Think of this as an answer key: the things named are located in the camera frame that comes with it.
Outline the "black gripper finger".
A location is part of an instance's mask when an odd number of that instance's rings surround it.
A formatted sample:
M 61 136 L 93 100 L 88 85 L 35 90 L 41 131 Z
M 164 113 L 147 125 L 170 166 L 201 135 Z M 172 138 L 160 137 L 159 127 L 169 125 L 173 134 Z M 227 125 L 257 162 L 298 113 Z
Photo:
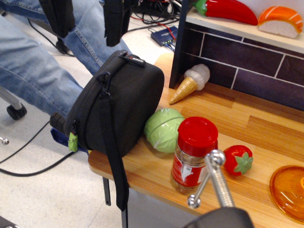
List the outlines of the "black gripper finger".
M 39 0 L 52 30 L 65 38 L 75 27 L 72 0 Z
M 120 43 L 122 36 L 128 31 L 132 5 L 132 0 L 104 1 L 104 34 L 107 46 L 116 46 Z

